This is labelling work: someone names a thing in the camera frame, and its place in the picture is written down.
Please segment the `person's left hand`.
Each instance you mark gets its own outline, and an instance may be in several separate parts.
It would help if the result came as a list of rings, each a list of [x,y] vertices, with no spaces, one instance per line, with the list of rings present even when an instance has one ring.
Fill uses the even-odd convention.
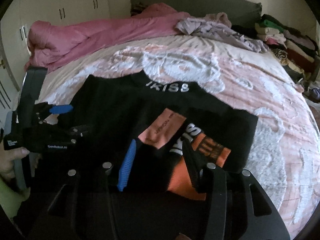
[[[14,160],[22,159],[29,154],[26,148],[16,148],[6,151],[3,146],[3,142],[0,145],[0,174],[1,177],[9,181],[15,178],[14,174]]]

